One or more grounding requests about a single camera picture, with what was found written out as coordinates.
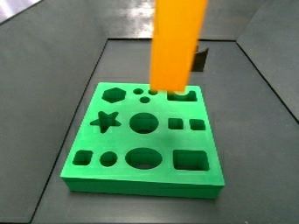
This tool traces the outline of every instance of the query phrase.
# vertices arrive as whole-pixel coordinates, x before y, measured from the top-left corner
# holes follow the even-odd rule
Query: circular hole
[[[104,166],[112,166],[117,162],[117,154],[113,151],[105,152],[101,155],[98,162]]]
[[[148,103],[149,101],[151,101],[149,98],[145,96],[140,98],[141,103]]]
[[[157,94],[157,91],[155,91],[155,90],[148,90],[148,94],[149,94],[149,95],[156,95],[156,94]]]
[[[131,117],[129,127],[139,134],[148,134],[157,128],[159,121],[152,114],[139,113]]]
[[[136,95],[140,95],[144,92],[144,90],[141,88],[136,88],[133,92]]]
[[[125,154],[127,163],[140,170],[153,169],[161,162],[161,154],[149,148],[136,148]]]

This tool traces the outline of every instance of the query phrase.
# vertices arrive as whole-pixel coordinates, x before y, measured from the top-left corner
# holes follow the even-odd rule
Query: green foam block
[[[74,192],[215,199],[224,179],[200,87],[98,83],[60,176]]]

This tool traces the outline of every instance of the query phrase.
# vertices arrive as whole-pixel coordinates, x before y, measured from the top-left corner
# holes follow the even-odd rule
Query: square hole
[[[192,130],[205,130],[205,124],[201,119],[191,119],[189,123],[191,123]]]
[[[176,170],[208,171],[209,163],[203,150],[175,150],[172,152],[172,166]]]
[[[74,165],[88,165],[92,157],[92,151],[90,150],[78,150],[76,152],[74,158],[72,160],[72,163]]]
[[[169,130],[183,130],[183,119],[169,118],[168,119],[168,129]]]

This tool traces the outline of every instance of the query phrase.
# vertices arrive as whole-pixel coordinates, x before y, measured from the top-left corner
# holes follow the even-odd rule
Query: metal enclosure
[[[200,38],[235,40],[264,1],[209,0]],[[97,0],[93,10],[109,38],[152,37],[155,0]]]
[[[42,1],[0,26],[0,222],[28,222],[106,38],[90,1]]]

